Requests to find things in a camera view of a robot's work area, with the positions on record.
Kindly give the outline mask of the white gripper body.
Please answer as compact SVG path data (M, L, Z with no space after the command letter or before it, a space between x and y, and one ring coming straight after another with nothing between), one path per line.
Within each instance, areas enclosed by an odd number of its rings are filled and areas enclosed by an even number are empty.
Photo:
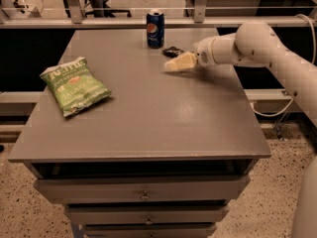
M216 65L213 57L214 41L215 37L210 37L194 44L194 54L199 65L203 67Z

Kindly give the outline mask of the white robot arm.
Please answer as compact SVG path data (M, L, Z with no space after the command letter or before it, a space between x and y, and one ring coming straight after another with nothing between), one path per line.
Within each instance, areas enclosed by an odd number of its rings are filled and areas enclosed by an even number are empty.
M242 24L236 33L206 38L164 64L166 72L231 64L263 66L317 125L317 67L289 50L270 25L262 21ZM299 191L291 238L317 238L317 158L308 166Z

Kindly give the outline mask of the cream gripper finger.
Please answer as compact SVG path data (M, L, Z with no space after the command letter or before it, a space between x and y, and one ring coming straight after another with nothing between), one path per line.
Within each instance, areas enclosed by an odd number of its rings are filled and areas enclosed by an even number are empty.
M182 71L192 69L197 64L197 57L194 53L185 52L176 58L167 61L164 64L164 70L167 72Z

